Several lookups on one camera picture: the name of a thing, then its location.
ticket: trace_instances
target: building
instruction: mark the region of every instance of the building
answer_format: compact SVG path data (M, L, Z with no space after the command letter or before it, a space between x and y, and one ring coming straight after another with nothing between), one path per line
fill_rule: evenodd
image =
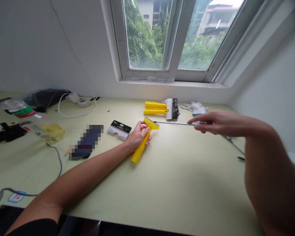
M197 1L191 19L191 24L197 28L196 34L208 36L211 42L225 35L239 10L239 7L232 5L210 5L212 1ZM152 29L155 24L159 24L162 12L170 13L171 2L171 0L137 0L143 20L149 22Z
M197 35L206 35L210 41L218 40L226 33L239 10L232 5L209 5L203 14Z
M171 0L137 0L137 4L143 20L149 22L151 28L158 24L160 13L170 13L171 8Z

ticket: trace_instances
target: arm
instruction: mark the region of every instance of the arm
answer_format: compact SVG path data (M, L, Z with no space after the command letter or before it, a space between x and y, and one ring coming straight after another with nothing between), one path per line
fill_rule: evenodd
M133 133L123 144L84 161L61 175L28 205L5 235L38 219L53 219L58 223L63 209L90 191L105 175L131 154L148 132L147 125L139 121Z
M245 186L268 235L295 235L295 168L276 131L260 120L212 111L188 121L213 121L196 130L245 137Z

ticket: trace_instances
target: window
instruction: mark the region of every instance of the window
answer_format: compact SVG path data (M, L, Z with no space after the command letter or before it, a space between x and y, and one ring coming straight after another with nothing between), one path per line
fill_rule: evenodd
M214 82L264 1L110 0L122 78Z

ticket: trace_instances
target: charger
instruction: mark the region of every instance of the charger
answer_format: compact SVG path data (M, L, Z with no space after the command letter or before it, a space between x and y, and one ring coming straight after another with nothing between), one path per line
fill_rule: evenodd
M73 102L80 107L88 107L91 105L91 102L89 100L85 100L80 97L77 93L70 93L68 96L66 96L66 99L69 100L70 102Z

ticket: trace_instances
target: yellow plastic handle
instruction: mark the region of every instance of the yellow plastic handle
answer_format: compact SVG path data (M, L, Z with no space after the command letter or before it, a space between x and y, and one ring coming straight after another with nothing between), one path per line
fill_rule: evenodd
M164 110L164 108L147 107L146 110Z
M135 152L134 152L134 154L133 154L133 156L131 158L131 161L133 161L136 164L139 162L139 160L141 158L141 155L142 155L142 153L144 151L144 148L145 148L145 143L147 142L147 139L150 136L151 131L152 130L150 130L148 132L148 134L143 138L142 143L140 144L139 147L137 147L137 149L135 150Z
M166 110L144 110L143 113L145 115L153 115L153 114L166 114L168 113L169 110L166 109Z
M155 102L145 102L146 107L158 107L158 108L167 108L167 104L164 103L155 103Z

